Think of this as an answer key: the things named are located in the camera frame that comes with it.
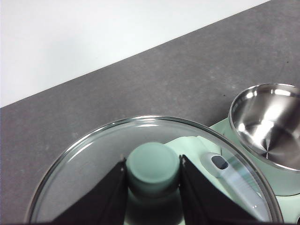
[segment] mint green base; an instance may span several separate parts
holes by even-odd
[[[234,142],[236,145],[238,145],[241,149],[244,149],[242,147],[242,145],[239,143],[237,137],[233,134],[230,125],[229,125],[229,121],[228,118],[212,125],[210,128],[212,128],[213,130],[217,131],[218,133],[225,135],[228,139],[230,139],[232,142]],[[257,164],[257,166],[261,167],[261,166],[265,166],[266,165],[262,165],[262,162],[260,160],[258,160],[255,157],[251,157],[253,159],[253,161]],[[272,177],[268,177],[268,175],[266,175],[266,178],[269,180],[269,183],[271,184],[276,184],[278,185],[278,183],[275,183],[275,181],[277,182],[281,182],[281,185],[288,185],[289,183],[295,181],[293,178],[287,178],[288,182],[282,182],[281,180],[275,180]],[[285,223],[297,223],[298,219],[300,218],[300,194],[298,195],[291,195],[291,196],[276,196],[277,201],[279,203],[283,218]]]

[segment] mint green plastic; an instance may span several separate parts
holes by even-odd
[[[149,142],[134,149],[126,161],[129,187],[145,197],[160,197],[178,183],[179,157],[168,146]]]
[[[214,124],[210,128],[222,135],[225,135],[229,140],[234,142],[241,149],[244,149],[243,146],[240,144],[237,136],[232,132],[228,118],[225,118],[224,120]],[[250,156],[254,163],[264,172],[264,175],[269,181],[271,187],[278,185],[286,186],[290,182],[298,181],[299,176],[293,177],[293,174],[287,177],[284,181],[276,179],[276,173],[281,173],[279,169],[276,170],[276,168],[271,167],[270,165],[267,165],[266,163],[259,160],[258,158],[252,156],[246,149],[244,149],[244,152],[248,156]],[[276,196],[276,198],[279,203],[285,223],[297,223],[298,219],[300,218],[300,194],[291,196]]]

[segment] glass lid rim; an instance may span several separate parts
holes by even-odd
[[[100,126],[92,131],[90,131],[88,134],[84,135],[83,137],[81,137],[80,139],[78,139],[76,142],[74,142],[71,146],[69,146],[57,159],[56,161],[50,166],[50,168],[48,169],[48,171],[46,172],[46,174],[43,176],[41,182],[39,183],[38,187],[35,190],[34,196],[31,199],[29,208],[27,210],[27,222],[31,222],[32,220],[32,216],[34,213],[34,209],[36,207],[36,204],[38,202],[38,199],[40,197],[40,194],[45,186],[45,184],[47,183],[47,181],[49,180],[49,177],[51,176],[51,174],[53,173],[53,171],[57,168],[57,166],[60,164],[60,162],[67,156],[68,153],[70,153],[72,151],[72,149],[74,149],[79,143],[81,143],[82,141],[86,140],[87,138],[89,138],[90,136],[92,136],[94,133],[99,132],[99,131],[105,131],[107,129],[116,127],[118,125],[122,125],[122,124],[126,124],[126,123],[130,123],[133,121],[139,121],[139,120],[146,120],[146,119],[153,119],[153,120],[166,120],[166,121],[173,121],[173,122],[179,122],[179,123],[183,123],[186,125],[190,125],[192,127],[198,128],[204,132],[207,132],[210,135],[213,135],[214,137],[217,137],[218,139],[220,139],[221,141],[223,141],[226,145],[228,145],[230,148],[232,148],[234,151],[236,151],[237,153],[239,153],[239,155],[251,166],[252,170],[255,171],[256,175],[258,176],[259,180],[263,183],[263,186],[266,189],[267,192],[267,196],[268,196],[268,200],[270,201],[271,204],[268,204],[270,213],[271,213],[271,217],[273,222],[279,222],[282,223],[283,222],[283,217],[282,217],[282,213],[279,207],[279,204],[277,202],[277,199],[275,197],[275,194],[269,184],[269,182],[267,181],[267,179],[265,178],[265,176],[263,175],[263,173],[261,172],[261,170],[254,164],[254,162],[250,159],[250,157],[248,157],[245,153],[243,153],[242,151],[239,150],[239,148],[237,148],[230,140],[228,140],[225,136],[219,134],[217,131],[214,131],[213,129],[197,123],[197,122],[193,122],[190,120],[186,120],[186,119],[181,119],[181,118],[177,118],[177,117],[172,117],[172,116],[162,116],[162,115],[144,115],[144,116],[134,116],[134,117],[129,117],[126,119],[121,119],[115,122],[111,122],[108,123],[106,125]]]

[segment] bowl rim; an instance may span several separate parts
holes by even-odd
[[[254,86],[251,86],[245,90],[243,90],[242,92],[240,92],[235,98],[234,100],[232,101],[231,105],[230,105],[230,109],[229,109],[229,112],[228,112],[228,119],[229,119],[229,124],[230,124],[230,127],[231,127],[231,130],[234,132],[234,134],[238,137],[239,139],[239,142],[241,143],[241,145],[247,150],[249,151],[253,156],[255,156],[256,158],[258,158],[259,160],[277,168],[277,169],[281,169],[281,170],[284,170],[284,171],[288,171],[288,172],[291,172],[291,173],[299,173],[300,174],[300,170],[298,169],[294,169],[294,168],[290,168],[288,166],[284,166],[284,165],[281,165],[279,163],[275,163],[271,160],[268,160],[266,159],[265,157],[262,157],[261,155],[259,155],[256,151],[252,150],[248,145],[247,143],[241,138],[240,134],[237,132],[237,129],[236,127],[234,126],[233,124],[233,116],[232,116],[232,110],[233,110],[233,107],[234,105],[236,104],[237,100],[240,99],[240,97],[242,95],[244,95],[245,92],[249,91],[249,90],[252,90],[254,88],[258,88],[258,87],[261,87],[261,86],[268,86],[268,85],[279,85],[279,86],[288,86],[288,87],[292,87],[292,88],[295,88],[296,90],[298,90],[300,92],[300,89],[297,88],[296,86],[294,85],[291,85],[291,84],[285,84],[285,83],[263,83],[263,84],[257,84],[257,85],[254,85]]]

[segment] gray concrete surface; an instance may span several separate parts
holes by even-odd
[[[113,120],[212,125],[258,83],[300,87],[300,1],[273,0],[1,108],[1,221],[22,222],[51,164]]]

